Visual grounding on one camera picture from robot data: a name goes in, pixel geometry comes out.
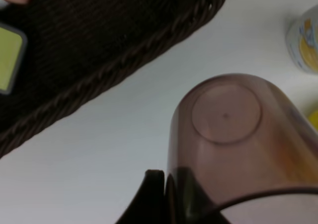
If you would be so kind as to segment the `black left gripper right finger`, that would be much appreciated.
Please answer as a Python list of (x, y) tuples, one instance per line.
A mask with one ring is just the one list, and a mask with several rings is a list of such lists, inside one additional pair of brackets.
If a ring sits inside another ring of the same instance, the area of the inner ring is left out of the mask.
[(190, 168), (179, 167), (168, 175), (165, 189), (168, 224), (227, 224), (216, 205), (196, 181)]

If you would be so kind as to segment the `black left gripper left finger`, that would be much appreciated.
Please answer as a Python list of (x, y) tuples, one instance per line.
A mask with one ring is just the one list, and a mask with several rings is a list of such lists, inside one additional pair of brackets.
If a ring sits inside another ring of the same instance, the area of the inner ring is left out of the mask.
[(164, 219), (164, 172), (147, 170), (118, 224), (161, 224)]

